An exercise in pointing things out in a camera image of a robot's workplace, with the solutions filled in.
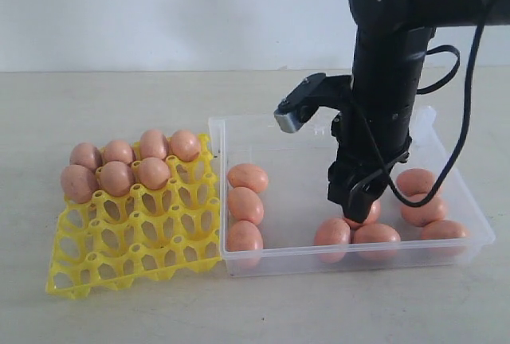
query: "white tabletop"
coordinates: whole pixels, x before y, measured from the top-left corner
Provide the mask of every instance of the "white tabletop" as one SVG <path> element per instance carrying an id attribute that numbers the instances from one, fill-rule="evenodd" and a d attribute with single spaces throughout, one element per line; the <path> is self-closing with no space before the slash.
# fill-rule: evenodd
<path id="1" fill-rule="evenodd" d="M 422 85 L 445 71 L 427 70 Z M 467 267 L 135 282 L 72 301 L 45 293 L 59 175 L 72 147 L 211 115 L 270 113 L 310 72 L 0 74 L 0 342 L 504 343 L 510 300 L 510 70 L 479 68 L 458 167 L 496 232 Z M 418 99 L 458 137 L 463 76 Z"/>

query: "yellow plastic egg tray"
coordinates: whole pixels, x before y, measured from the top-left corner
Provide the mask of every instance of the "yellow plastic egg tray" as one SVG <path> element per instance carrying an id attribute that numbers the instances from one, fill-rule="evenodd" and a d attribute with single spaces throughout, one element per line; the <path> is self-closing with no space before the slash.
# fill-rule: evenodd
<path id="1" fill-rule="evenodd" d="M 206 272 L 221 260 L 218 177 L 209 136 L 198 137 L 202 150 L 193 162 L 167 157 L 171 179 L 161 190 L 139 183 L 124 197 L 98 190 L 81 205 L 64 197 L 46 292 L 79 299 L 94 287 L 120 290 L 142 276 L 168 280 L 182 268 Z M 139 159 L 138 142 L 133 149 Z M 138 165 L 131 165 L 135 175 Z"/>

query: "brown egg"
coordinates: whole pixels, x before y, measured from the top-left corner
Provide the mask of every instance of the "brown egg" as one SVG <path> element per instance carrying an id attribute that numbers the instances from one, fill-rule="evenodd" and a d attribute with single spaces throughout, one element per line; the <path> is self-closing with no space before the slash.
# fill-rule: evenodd
<path id="1" fill-rule="evenodd" d="M 100 172 L 101 187 L 113 197 L 123 197 L 135 184 L 135 175 L 131 167 L 120 161 L 111 161 Z"/>
<path id="2" fill-rule="evenodd" d="M 316 231 L 313 240 L 315 246 L 351 243 L 351 229 L 341 218 L 330 218 L 322 223 Z M 325 263 L 336 263 L 345 256 L 345 252 L 331 252 L 319 254 L 319 259 Z"/>
<path id="3" fill-rule="evenodd" d="M 400 242 L 400 235 L 388 225 L 373 223 L 360 227 L 354 233 L 352 243 Z M 388 260 L 397 254 L 398 250 L 360 251 L 359 256 L 367 260 Z"/>
<path id="4" fill-rule="evenodd" d="M 183 162 L 191 162 L 200 155 L 202 146 L 196 135 L 190 131 L 176 131 L 170 138 L 172 154 Z"/>
<path id="5" fill-rule="evenodd" d="M 121 139 L 110 141 L 103 151 L 104 163 L 120 161 L 131 165 L 135 161 L 135 152 L 131 145 Z"/>
<path id="6" fill-rule="evenodd" d="M 91 143 L 79 143 L 71 151 L 69 164 L 82 165 L 95 173 L 96 169 L 103 165 L 103 159 L 97 147 Z"/>
<path id="7" fill-rule="evenodd" d="M 248 221 L 238 221 L 230 227 L 226 237 L 227 251 L 258 251 L 264 248 L 261 232 L 257 226 Z M 241 268 L 257 266 L 260 257 L 236 260 Z"/>
<path id="8" fill-rule="evenodd" d="M 409 201 L 418 202 L 425 198 L 426 194 L 416 194 L 409 197 Z M 448 206 L 440 195 L 436 195 L 429 203 L 422 207 L 410 207 L 407 205 L 400 206 L 402 218 L 407 223 L 416 227 L 423 227 L 430 222 L 441 221 L 445 219 L 448 213 Z"/>
<path id="9" fill-rule="evenodd" d="M 467 238 L 469 235 L 469 230 L 460 222 L 435 221 L 423 228 L 420 237 L 422 240 L 436 240 Z M 433 247 L 429 248 L 429 250 L 443 256 L 455 256 L 466 250 L 466 247 Z"/>
<path id="10" fill-rule="evenodd" d="M 264 206 L 257 193 L 247 187 L 236 187 L 229 192 L 227 205 L 232 217 L 259 225 L 264 218 Z"/>
<path id="11" fill-rule="evenodd" d="M 156 157 L 165 159 L 168 156 L 168 140 L 158 129 L 150 129 L 140 138 L 140 158 Z"/>
<path id="12" fill-rule="evenodd" d="M 372 207 L 370 209 L 370 212 L 368 213 L 367 219 L 362 224 L 351 221 L 346 217 L 344 218 L 344 220 L 347 222 L 351 229 L 356 230 L 359 229 L 361 226 L 369 225 L 370 223 L 375 223 L 380 216 L 381 216 L 381 201 L 379 199 L 376 199 L 374 203 L 372 203 Z"/>
<path id="13" fill-rule="evenodd" d="M 145 158 L 138 165 L 137 174 L 142 185 L 150 190 L 163 188 L 171 176 L 168 165 L 156 157 Z"/>
<path id="14" fill-rule="evenodd" d="M 96 176 L 84 166 L 69 165 L 62 170 L 61 188 L 76 203 L 86 203 L 99 189 Z"/>
<path id="15" fill-rule="evenodd" d="M 229 170 L 227 179 L 232 187 L 247 187 L 255 193 L 263 192 L 269 184 L 267 173 L 252 163 L 241 163 Z"/>
<path id="16" fill-rule="evenodd" d="M 395 185 L 406 197 L 412 197 L 416 194 L 426 194 L 432 190 L 436 182 L 436 176 L 429 170 L 413 168 L 408 169 L 397 176 Z"/>

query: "transparent plastic bin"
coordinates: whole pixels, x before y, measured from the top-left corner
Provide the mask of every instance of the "transparent plastic bin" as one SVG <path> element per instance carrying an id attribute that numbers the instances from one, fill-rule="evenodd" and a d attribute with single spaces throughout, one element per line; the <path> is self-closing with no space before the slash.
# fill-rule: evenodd
<path id="1" fill-rule="evenodd" d="M 286 134 L 277 126 L 273 115 L 240 115 L 211 118 L 211 147 L 219 165 L 221 227 L 220 253 L 232 276 L 261 276 L 303 272 L 352 271 L 376 268 L 404 268 L 468 263 L 484 245 L 495 240 L 472 194 L 456 168 L 443 185 L 448 204 L 446 219 L 459 221 L 470 237 L 454 240 L 419 240 L 420 228 L 407 224 L 400 216 L 398 199 L 390 188 L 380 198 L 381 223 L 395 228 L 402 238 L 397 244 L 349 244 L 313 246 L 320 224 L 330 217 L 342 216 L 340 206 L 327 200 L 328 167 L 336 155 L 336 141 L 330 134 L 336 112 L 318 112 L 300 131 Z M 431 107 L 416 109 L 411 120 L 413 144 L 407 164 L 392 171 L 395 179 L 403 170 L 422 167 L 438 175 L 445 165 L 445 152 L 433 125 L 436 112 Z M 238 163 L 255 163 L 269 175 L 269 187 L 261 194 L 265 216 L 258 226 L 264 249 L 257 252 L 228 252 L 226 233 L 233 223 L 226 206 L 230 185 L 228 170 Z M 444 248 L 462 248 L 457 255 Z M 391 260 L 373 261 L 358 252 L 398 250 Z M 334 264 L 322 262 L 317 254 L 346 252 Z M 246 260 L 260 258 L 258 265 L 247 268 Z"/>

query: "black robotic arm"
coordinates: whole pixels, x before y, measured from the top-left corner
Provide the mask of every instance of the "black robotic arm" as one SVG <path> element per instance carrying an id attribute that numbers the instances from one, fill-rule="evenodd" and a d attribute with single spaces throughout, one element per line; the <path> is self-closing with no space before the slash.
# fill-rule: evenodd
<path id="1" fill-rule="evenodd" d="M 484 25 L 510 24 L 510 0 L 349 0 L 349 6 L 358 26 L 351 75 L 307 77 L 282 100 L 274 115 L 282 131 L 294 133 L 319 107 L 339 111 L 331 124 L 338 150 L 328 171 L 328 200 L 341 205 L 346 217 L 361 223 L 388 185 L 407 205 L 427 203 L 465 141 L 469 109 L 449 167 L 428 196 L 412 204 L 398 193 L 389 174 L 409 156 L 410 118 L 435 29 L 478 25 L 479 31 Z M 456 52 L 448 47 L 435 52 Z M 474 65 L 474 58 L 469 63 Z"/>

